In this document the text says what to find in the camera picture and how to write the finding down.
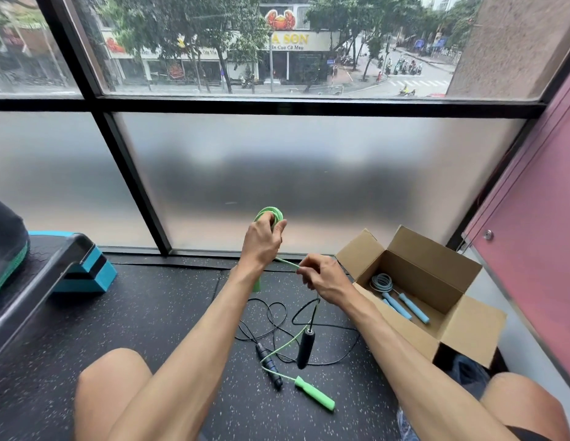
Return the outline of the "dark dome ball green rim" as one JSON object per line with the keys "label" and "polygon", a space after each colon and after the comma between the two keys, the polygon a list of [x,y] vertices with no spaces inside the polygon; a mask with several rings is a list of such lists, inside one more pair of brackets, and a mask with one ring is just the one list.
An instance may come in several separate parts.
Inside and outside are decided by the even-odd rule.
{"label": "dark dome ball green rim", "polygon": [[30,236],[23,219],[0,201],[0,290],[23,263]]}

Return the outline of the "person's left leg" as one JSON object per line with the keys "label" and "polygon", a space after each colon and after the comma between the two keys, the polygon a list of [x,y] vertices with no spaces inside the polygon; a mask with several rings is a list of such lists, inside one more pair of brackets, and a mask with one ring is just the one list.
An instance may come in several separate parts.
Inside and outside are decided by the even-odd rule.
{"label": "person's left leg", "polygon": [[117,348],[79,375],[74,396],[74,441],[106,441],[129,402],[152,377],[135,350]]}

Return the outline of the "teal step riser block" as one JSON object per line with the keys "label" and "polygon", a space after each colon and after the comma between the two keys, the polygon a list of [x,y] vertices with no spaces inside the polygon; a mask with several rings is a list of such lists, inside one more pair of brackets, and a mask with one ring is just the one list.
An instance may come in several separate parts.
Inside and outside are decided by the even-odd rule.
{"label": "teal step riser block", "polygon": [[117,277],[117,270],[98,246],[79,263],[72,264],[51,293],[103,294]]}

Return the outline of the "shop building with crab sign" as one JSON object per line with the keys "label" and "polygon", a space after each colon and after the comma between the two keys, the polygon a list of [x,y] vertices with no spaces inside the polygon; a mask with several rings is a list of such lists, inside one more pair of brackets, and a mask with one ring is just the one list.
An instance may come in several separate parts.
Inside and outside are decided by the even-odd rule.
{"label": "shop building with crab sign", "polygon": [[309,4],[262,4],[260,12],[272,28],[270,41],[262,46],[256,60],[240,63],[237,51],[223,51],[222,58],[215,48],[201,47],[192,57],[189,52],[180,58],[164,60],[160,53],[143,49],[139,58],[128,53],[114,35],[114,21],[97,13],[108,55],[107,63],[119,83],[147,85],[221,86],[230,79],[231,85],[254,78],[255,83],[269,85],[303,84],[311,71],[318,73],[319,65],[333,67],[328,75],[318,76],[313,85],[333,77],[337,72],[336,58],[346,51],[340,31],[314,30],[307,18]]}

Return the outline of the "person's right hand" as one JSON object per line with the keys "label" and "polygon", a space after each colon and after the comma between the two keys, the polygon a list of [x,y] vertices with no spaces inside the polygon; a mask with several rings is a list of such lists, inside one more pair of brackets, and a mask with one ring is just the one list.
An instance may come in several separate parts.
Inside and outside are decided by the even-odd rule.
{"label": "person's right hand", "polygon": [[311,253],[301,261],[296,274],[300,275],[300,270],[317,271],[320,274],[320,286],[308,288],[317,291],[328,303],[347,311],[357,290],[337,260],[323,254]]}

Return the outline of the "dark blue patterned bag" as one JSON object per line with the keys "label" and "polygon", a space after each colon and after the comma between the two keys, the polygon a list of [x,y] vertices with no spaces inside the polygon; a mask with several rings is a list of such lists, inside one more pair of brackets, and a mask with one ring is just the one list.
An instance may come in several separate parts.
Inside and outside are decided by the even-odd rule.
{"label": "dark blue patterned bag", "polygon": [[[461,354],[454,357],[451,369],[445,373],[477,400],[481,399],[490,381],[490,376],[482,365]],[[397,424],[400,441],[420,441],[400,406],[397,411]]]}

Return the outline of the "beige concrete pillar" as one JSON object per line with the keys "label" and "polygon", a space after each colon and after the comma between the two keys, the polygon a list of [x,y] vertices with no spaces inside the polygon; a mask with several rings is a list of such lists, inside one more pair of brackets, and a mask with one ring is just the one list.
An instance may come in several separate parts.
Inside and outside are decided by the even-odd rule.
{"label": "beige concrete pillar", "polygon": [[570,51],[570,0],[483,0],[446,96],[536,100]]}

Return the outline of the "black window frame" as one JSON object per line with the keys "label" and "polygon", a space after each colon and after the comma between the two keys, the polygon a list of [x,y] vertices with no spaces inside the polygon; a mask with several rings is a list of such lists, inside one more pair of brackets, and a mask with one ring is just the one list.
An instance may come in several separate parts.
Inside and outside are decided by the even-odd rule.
{"label": "black window frame", "polygon": [[426,0],[386,58],[312,85],[116,80],[93,0],[0,0],[0,200],[30,230],[160,254],[234,252],[280,208],[282,251],[333,253],[368,228],[457,244],[570,72],[536,100],[447,97],[483,0]]}

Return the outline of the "row of parked scooters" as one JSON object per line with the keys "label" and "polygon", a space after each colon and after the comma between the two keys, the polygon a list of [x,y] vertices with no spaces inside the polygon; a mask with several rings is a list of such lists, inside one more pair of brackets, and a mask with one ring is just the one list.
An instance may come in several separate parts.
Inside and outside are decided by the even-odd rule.
{"label": "row of parked scooters", "polygon": [[381,70],[384,76],[421,76],[423,72],[422,63],[417,63],[416,60],[409,60],[403,56],[397,60],[390,57],[381,59],[377,63],[377,68]]}

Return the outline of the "pink wall panel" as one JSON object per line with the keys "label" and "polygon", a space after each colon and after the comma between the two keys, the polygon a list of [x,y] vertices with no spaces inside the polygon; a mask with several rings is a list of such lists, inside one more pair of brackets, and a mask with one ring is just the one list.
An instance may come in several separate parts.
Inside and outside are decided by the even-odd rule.
{"label": "pink wall panel", "polygon": [[570,387],[570,73],[463,238]]}

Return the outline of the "person's right forearm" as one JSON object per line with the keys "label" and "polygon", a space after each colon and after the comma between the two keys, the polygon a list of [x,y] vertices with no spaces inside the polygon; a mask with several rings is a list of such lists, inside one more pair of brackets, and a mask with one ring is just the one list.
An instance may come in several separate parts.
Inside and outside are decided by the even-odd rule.
{"label": "person's right forearm", "polygon": [[361,333],[420,441],[518,441],[397,333],[354,286],[343,288],[339,307]]}

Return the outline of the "person's left forearm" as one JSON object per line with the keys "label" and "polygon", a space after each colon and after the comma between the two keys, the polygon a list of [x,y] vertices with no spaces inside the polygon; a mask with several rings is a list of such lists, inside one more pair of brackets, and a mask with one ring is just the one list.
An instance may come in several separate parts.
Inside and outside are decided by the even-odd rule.
{"label": "person's left forearm", "polygon": [[114,423],[106,441],[196,441],[264,267],[240,261],[201,319]]}

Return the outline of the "person's right leg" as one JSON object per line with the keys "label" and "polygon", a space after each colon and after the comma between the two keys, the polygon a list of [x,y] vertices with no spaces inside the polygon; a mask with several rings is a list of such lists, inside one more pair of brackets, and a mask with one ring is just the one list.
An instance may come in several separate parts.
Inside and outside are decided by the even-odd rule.
{"label": "person's right leg", "polygon": [[505,427],[529,429],[551,441],[570,441],[570,426],[560,401],[530,378],[498,373],[490,379],[480,403]]}

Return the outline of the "person's left hand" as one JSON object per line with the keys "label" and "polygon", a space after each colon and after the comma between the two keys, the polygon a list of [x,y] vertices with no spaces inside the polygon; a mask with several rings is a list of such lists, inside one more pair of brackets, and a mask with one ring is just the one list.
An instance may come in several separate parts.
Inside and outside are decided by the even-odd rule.
{"label": "person's left hand", "polygon": [[264,268],[277,256],[280,247],[274,247],[272,244],[274,223],[274,214],[264,212],[249,226],[238,262],[238,266],[247,274],[259,277]]}

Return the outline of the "black aerobic step platform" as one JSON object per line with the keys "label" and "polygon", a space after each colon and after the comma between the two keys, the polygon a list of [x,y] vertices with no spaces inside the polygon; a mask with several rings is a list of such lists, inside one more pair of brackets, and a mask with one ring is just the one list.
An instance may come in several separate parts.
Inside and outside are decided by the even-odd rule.
{"label": "black aerobic step platform", "polygon": [[28,254],[0,290],[0,354],[69,269],[82,265],[95,248],[82,233],[30,232]]}

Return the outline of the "green street tree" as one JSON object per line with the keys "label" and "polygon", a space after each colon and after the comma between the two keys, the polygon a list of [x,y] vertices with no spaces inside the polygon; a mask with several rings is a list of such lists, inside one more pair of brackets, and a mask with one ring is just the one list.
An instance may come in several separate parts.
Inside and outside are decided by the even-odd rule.
{"label": "green street tree", "polygon": [[325,57],[303,69],[306,90],[334,77],[340,66],[362,71],[381,65],[392,35],[423,14],[426,0],[311,0],[303,20],[315,33],[329,34]]}
{"label": "green street tree", "polygon": [[219,79],[233,93],[228,60],[256,62],[268,26],[261,4],[269,0],[93,0],[94,10],[112,27],[113,43],[134,60],[149,54],[166,67],[183,63],[195,75],[198,88],[209,77],[203,51],[213,50]]}

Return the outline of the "person's leg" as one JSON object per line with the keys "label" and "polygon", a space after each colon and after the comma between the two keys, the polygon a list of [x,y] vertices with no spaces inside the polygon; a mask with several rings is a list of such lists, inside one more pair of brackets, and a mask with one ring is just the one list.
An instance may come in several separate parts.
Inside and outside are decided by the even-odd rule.
{"label": "person's leg", "polygon": [[79,375],[74,396],[74,441],[106,441],[129,402],[152,377],[135,350],[117,348]]}
{"label": "person's leg", "polygon": [[505,427],[529,429],[551,441],[570,441],[570,426],[560,401],[530,378],[498,373],[490,379],[480,403]]}

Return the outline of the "brown cardboard box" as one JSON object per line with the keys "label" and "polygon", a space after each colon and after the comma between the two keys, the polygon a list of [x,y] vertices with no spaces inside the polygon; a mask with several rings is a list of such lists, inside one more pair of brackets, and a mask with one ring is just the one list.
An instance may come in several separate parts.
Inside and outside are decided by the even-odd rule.
{"label": "brown cardboard box", "polygon": [[364,229],[336,259],[427,360],[447,346],[490,367],[507,316],[466,294],[481,271],[478,262],[404,226],[387,247]]}

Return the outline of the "black shorts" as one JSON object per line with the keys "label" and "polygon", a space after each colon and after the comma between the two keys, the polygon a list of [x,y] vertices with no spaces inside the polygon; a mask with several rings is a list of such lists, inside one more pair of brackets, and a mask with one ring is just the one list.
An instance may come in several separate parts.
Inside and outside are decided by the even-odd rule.
{"label": "black shorts", "polygon": [[514,427],[514,426],[506,426],[508,430],[514,434],[514,436],[519,441],[551,441],[548,437],[545,437],[539,433],[536,433],[529,429]]}

